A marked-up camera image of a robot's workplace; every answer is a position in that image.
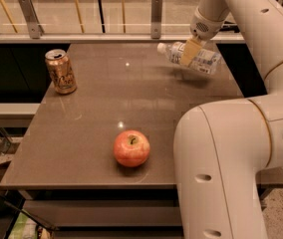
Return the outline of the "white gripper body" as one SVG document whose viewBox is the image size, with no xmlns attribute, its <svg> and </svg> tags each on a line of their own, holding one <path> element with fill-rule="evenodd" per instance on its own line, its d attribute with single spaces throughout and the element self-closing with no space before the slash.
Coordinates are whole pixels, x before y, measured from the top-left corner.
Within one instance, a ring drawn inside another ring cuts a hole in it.
<svg viewBox="0 0 283 239">
<path fill-rule="evenodd" d="M 204 14 L 197 7 L 190 23 L 190 32 L 194 38 L 208 41 L 218 33 L 224 20 L 225 14 L 223 10 Z"/>
</svg>

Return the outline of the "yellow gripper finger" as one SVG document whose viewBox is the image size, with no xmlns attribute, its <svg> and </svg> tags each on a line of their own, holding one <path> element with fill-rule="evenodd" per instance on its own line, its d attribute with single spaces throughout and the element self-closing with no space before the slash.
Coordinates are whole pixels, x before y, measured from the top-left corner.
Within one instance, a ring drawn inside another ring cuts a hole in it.
<svg viewBox="0 0 283 239">
<path fill-rule="evenodd" d="M 201 48 L 202 45 L 196 38 L 188 39 L 184 44 L 183 53 L 180 58 L 180 64 L 182 66 L 188 66 Z"/>
</svg>

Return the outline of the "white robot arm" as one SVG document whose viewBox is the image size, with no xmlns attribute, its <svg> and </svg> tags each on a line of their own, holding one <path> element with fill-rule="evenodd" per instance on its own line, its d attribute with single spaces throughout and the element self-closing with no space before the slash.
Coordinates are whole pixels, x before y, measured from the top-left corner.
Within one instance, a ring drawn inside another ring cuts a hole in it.
<svg viewBox="0 0 283 239">
<path fill-rule="evenodd" d="M 258 171 L 283 166 L 283 8 L 275 0 L 200 0 L 200 20 L 233 16 L 267 93 L 185 113 L 174 144 L 184 239 L 268 239 Z"/>
</svg>

